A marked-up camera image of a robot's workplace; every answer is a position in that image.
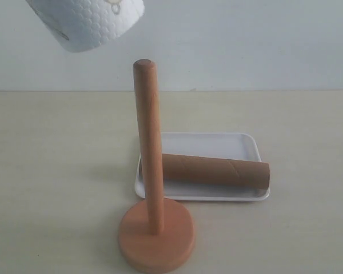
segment empty cardboard roll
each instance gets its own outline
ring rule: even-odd
[[[267,190],[268,163],[163,154],[163,179]]]

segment paper towel pattern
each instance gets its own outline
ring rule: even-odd
[[[93,49],[128,31],[144,13],[142,0],[26,0],[68,51]]]

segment wall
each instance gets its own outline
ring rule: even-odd
[[[124,36],[65,52],[24,0],[0,0],[0,90],[133,89],[132,63],[158,63],[185,90],[343,89],[343,0],[145,0]]]

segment white plastic tray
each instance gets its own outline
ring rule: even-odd
[[[161,139],[162,152],[165,154],[262,161],[256,141],[248,134],[163,132]],[[135,191],[138,196],[145,198],[145,189],[139,174],[140,161],[141,157],[137,166]],[[269,188],[258,190],[164,181],[164,196],[174,200],[253,202],[266,199],[269,192]]]

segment wooden paper towel holder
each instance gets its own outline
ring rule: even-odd
[[[133,268],[161,274],[180,267],[189,258],[196,233],[189,211],[163,197],[156,64],[148,59],[136,61],[133,77],[146,199],[124,215],[118,242]]]

